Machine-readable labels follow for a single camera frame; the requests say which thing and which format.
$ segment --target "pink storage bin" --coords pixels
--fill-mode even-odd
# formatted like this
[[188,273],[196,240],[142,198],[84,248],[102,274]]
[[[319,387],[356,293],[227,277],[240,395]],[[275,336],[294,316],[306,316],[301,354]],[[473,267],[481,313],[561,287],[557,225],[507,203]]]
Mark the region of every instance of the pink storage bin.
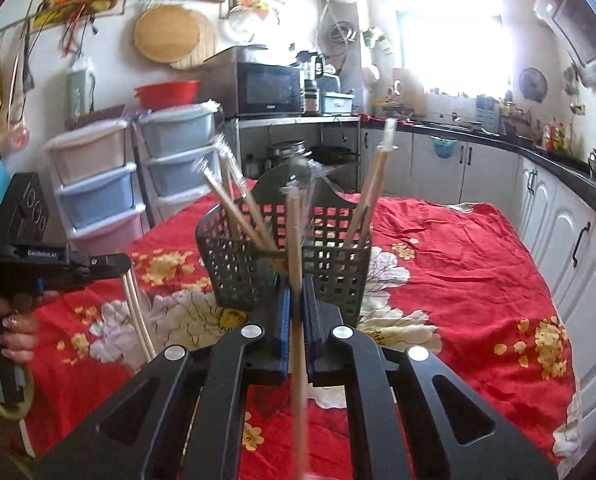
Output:
[[89,256],[121,253],[133,241],[142,237],[142,213],[144,205],[122,213],[88,227],[86,230],[76,231],[69,242],[76,250]]

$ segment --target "black microwave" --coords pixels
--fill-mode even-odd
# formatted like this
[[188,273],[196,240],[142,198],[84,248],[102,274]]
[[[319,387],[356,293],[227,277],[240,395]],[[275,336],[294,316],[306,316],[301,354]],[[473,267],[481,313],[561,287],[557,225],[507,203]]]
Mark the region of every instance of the black microwave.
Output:
[[202,71],[202,100],[220,103],[226,119],[299,116],[302,72],[296,67],[235,62]]

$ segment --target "black countertop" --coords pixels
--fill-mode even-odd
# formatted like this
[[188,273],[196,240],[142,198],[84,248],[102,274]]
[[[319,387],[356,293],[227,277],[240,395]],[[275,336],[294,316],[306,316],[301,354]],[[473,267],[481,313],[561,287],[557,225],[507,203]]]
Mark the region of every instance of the black countertop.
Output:
[[[363,121],[363,128],[381,130],[383,127],[384,121]],[[507,150],[508,152],[519,153],[538,166],[556,175],[556,177],[596,211],[596,182],[591,180],[588,174],[588,167],[584,162],[575,160],[564,163],[560,160],[550,158],[550,155],[540,148],[523,148],[504,140],[503,137],[488,136],[487,134],[477,132],[457,132],[450,128],[443,128],[441,124],[398,124],[398,131],[428,136],[442,136],[445,139],[484,144],[501,150]]]

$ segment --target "red plastic basin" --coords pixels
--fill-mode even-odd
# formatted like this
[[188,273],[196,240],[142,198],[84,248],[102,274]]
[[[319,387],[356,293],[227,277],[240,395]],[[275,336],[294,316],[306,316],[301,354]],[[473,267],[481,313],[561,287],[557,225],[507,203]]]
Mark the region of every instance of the red plastic basin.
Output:
[[195,103],[200,81],[170,81],[155,85],[141,86],[136,89],[136,97],[142,108],[163,110],[172,106],[184,106]]

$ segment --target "basket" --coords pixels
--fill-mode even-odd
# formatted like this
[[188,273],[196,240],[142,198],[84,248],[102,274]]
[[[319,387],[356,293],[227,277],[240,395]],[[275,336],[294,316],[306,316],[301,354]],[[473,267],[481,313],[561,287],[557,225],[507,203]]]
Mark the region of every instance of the basket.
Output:
[[[195,237],[218,306],[251,311],[260,303],[271,301],[276,294],[279,277],[264,258],[286,257],[284,195],[278,183],[288,180],[289,165],[283,164],[266,172],[252,189],[279,253],[258,251],[246,238],[231,238],[222,205],[211,209],[198,222]],[[237,199],[235,203],[245,218],[253,222],[243,200]],[[354,207],[354,203],[340,197],[326,181],[319,179],[309,232],[302,245],[303,275],[313,277],[316,298],[335,304],[345,324],[350,326],[358,321],[371,257],[370,239],[363,248],[340,247]]]

